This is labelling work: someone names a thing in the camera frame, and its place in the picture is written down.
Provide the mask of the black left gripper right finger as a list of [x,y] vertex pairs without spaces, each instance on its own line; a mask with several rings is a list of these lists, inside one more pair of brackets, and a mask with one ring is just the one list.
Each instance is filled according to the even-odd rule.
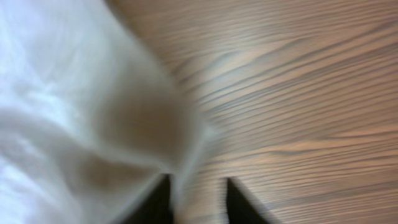
[[226,179],[226,214],[229,224],[271,224],[251,205],[233,179]]

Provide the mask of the beige khaki shorts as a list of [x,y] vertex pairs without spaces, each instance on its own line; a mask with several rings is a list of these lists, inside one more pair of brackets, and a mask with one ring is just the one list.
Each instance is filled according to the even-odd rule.
[[216,137],[107,1],[1,2],[1,222],[115,223]]

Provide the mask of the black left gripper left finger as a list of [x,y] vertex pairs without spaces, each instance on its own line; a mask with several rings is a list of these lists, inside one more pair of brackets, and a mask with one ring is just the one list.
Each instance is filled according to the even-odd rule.
[[123,220],[123,224],[172,224],[170,194],[170,176],[165,174],[141,205]]

